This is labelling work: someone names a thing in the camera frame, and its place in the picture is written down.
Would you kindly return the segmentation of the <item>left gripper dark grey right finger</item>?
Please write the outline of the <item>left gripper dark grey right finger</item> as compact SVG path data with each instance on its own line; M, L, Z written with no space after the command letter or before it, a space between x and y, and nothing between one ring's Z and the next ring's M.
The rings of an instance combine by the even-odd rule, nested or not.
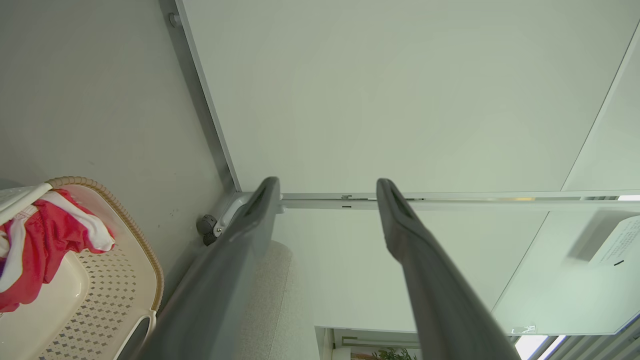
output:
M389 178L376 182L386 247L406 281L425 360L518 360L470 284Z

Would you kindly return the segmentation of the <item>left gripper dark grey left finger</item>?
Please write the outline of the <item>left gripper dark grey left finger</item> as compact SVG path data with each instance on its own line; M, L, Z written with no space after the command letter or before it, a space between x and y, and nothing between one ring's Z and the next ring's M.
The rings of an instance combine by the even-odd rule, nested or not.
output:
M281 200L266 177L206 247L135 353L137 360L232 360L258 265L272 241Z

